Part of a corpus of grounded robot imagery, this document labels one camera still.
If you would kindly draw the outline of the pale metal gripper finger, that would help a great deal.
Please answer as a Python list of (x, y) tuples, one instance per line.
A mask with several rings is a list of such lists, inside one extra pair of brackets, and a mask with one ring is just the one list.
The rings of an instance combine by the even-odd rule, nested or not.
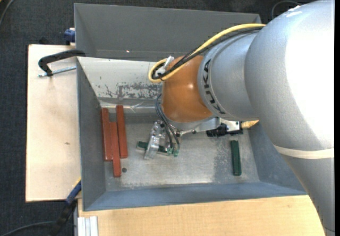
[(156, 136), (152, 136), (149, 139), (147, 149), (145, 151), (144, 159), (146, 160), (154, 159), (159, 150), (159, 145), (160, 145), (160, 138)]
[(162, 127), (162, 121), (157, 120), (154, 122), (151, 131), (150, 131), (150, 136), (151, 137), (161, 137), (163, 133), (163, 127)]

